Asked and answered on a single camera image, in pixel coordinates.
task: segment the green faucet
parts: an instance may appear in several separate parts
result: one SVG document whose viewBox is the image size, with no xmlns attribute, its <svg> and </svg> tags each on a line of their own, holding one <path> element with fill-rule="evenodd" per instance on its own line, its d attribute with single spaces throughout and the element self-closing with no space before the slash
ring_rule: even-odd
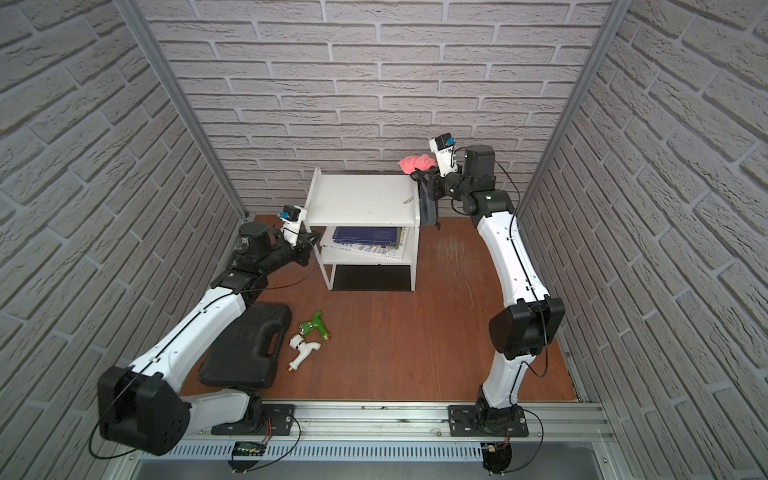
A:
<svg viewBox="0 0 768 480">
<path fill-rule="evenodd" d="M 320 332 L 321 337 L 326 342 L 331 339 L 331 334 L 328 332 L 328 330 L 326 330 L 326 326 L 323 325 L 323 312 L 320 310 L 317 310 L 315 316 L 313 316 L 309 322 L 304 322 L 299 325 L 299 333 L 301 333 L 303 336 L 306 336 L 313 330 Z"/>
</svg>

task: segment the white shelf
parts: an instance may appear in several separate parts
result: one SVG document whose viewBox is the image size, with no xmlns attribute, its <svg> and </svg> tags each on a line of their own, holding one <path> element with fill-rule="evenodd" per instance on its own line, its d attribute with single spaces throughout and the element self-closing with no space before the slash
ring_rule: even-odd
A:
<svg viewBox="0 0 768 480">
<path fill-rule="evenodd" d="M 419 199 L 407 175 L 321 174 L 313 183 L 306 215 L 311 227 L 418 226 Z"/>
<path fill-rule="evenodd" d="M 403 246 L 406 251 L 402 255 L 402 259 L 321 247 L 320 260 L 325 265 L 411 265 L 413 263 L 411 254 L 413 242 L 413 229 L 409 228 L 406 244 Z"/>
</svg>

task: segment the brick wall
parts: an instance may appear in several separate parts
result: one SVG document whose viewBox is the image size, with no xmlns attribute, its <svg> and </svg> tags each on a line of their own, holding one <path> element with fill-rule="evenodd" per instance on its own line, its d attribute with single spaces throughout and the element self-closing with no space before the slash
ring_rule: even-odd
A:
<svg viewBox="0 0 768 480">
<path fill-rule="evenodd" d="M 399 172 L 446 131 L 525 189 L 608 4 L 141 3 L 256 212 L 303 204 L 314 167 Z"/>
<path fill-rule="evenodd" d="M 199 300 L 236 217 L 110 2 L 1 7 L 0 111 L 0 477 L 100 478 L 98 376 Z"/>
<path fill-rule="evenodd" d="M 768 471 L 767 12 L 636 0 L 523 218 L 637 477 Z"/>
</svg>

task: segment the brown floor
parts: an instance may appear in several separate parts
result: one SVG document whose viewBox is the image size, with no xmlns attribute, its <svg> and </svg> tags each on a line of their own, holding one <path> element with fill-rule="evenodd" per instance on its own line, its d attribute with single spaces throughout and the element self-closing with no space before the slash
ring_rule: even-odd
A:
<svg viewBox="0 0 768 480">
<path fill-rule="evenodd" d="M 259 220 L 271 226 L 275 217 Z M 328 291 L 319 267 L 299 285 L 265 291 L 259 301 L 286 303 L 293 322 L 275 383 L 264 396 L 474 401 L 493 359 L 488 320 L 502 309 L 502 288 L 488 249 L 470 221 L 445 218 L 441 224 L 440 231 L 421 229 L 415 292 Z M 291 264 L 270 277 L 270 286 L 287 285 L 306 272 Z M 323 346 L 289 372 L 296 351 L 288 340 L 317 310 L 323 311 L 333 338 L 325 343 L 317 333 L 308 336 L 307 341 Z M 533 368 L 541 372 L 544 366 L 540 355 Z M 197 381 L 198 368 L 187 377 L 182 395 L 218 390 Z M 520 400 L 576 400 L 556 341 L 549 349 L 548 374 L 543 379 L 527 374 Z"/>
</svg>

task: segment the pink cloth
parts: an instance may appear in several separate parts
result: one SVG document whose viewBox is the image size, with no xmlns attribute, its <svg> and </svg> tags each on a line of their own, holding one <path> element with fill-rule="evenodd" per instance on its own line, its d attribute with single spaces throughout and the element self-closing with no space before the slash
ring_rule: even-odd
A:
<svg viewBox="0 0 768 480">
<path fill-rule="evenodd" d="M 421 171 L 425 171 L 429 170 L 430 167 L 437 167 L 437 162 L 429 155 L 423 154 L 420 157 L 415 155 L 405 157 L 398 163 L 398 165 L 400 165 L 400 168 L 406 175 L 410 175 L 417 168 Z"/>
</svg>

